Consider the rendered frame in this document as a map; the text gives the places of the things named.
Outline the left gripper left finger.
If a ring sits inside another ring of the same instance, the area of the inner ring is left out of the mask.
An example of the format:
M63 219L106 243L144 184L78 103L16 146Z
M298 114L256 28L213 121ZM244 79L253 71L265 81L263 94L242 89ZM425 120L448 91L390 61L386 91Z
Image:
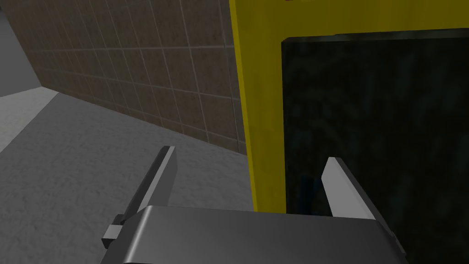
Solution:
M176 177L176 150L163 146L123 214L117 214L101 239L108 249L124 223L147 206L168 206Z

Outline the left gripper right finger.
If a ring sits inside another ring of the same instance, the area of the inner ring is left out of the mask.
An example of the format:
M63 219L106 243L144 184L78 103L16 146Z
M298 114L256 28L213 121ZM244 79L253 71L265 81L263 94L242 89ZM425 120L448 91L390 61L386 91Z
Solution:
M334 217L376 220L393 238L402 253L406 253L382 214L341 158L327 159L321 181Z

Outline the yellow appliance with dark door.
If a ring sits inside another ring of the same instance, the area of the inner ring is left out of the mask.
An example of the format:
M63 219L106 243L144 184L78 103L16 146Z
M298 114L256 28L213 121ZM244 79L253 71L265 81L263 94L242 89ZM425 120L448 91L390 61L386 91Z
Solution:
M230 0L243 264L469 264L469 0ZM376 220L334 217L341 158Z

